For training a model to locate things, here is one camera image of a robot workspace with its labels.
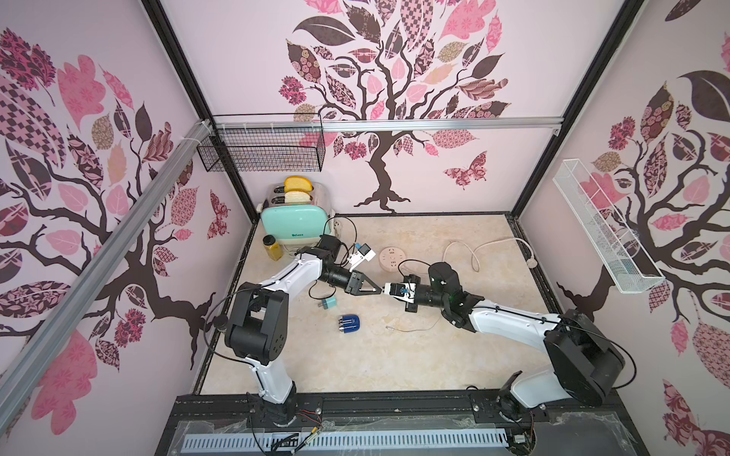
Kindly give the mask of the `teal USB charger adapter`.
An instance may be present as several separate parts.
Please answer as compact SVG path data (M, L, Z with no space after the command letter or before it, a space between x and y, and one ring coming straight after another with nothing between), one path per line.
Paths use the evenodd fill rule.
M334 296L329 296L328 298L323 298L319 302L319 308L323 310L330 310L333 309L338 305L338 302L336 301L336 298Z

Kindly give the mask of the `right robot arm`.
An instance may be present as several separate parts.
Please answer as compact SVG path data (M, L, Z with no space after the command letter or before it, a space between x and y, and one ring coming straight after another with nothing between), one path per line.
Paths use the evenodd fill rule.
M429 267L428 277L422 283L417 275L405 275L403 281L385 284L383 294L403 302L408 312L437 308L458 329L502 336L549 357L549 365L518 370L501 387L496 408L503 418L519 422L530 410L568 399L599 408L617 388L625 368L622 349L583 313L534 313L499 305L467 292L443 261Z

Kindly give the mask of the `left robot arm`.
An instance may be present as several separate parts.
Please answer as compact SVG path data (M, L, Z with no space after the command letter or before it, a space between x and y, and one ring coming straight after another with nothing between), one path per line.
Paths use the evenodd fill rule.
M283 352L289 321L289 301L309 285L322 281L351 296L382 293L381 287L357 266L376 253L356 244L344 266L338 264L340 240L322 235L313 247L303 248L277 275L262 283L245 282L233 294L233 306L225 321L224 344L234 362L247 366L255 376L263 416L278 426L297 416L297 387L278 358Z

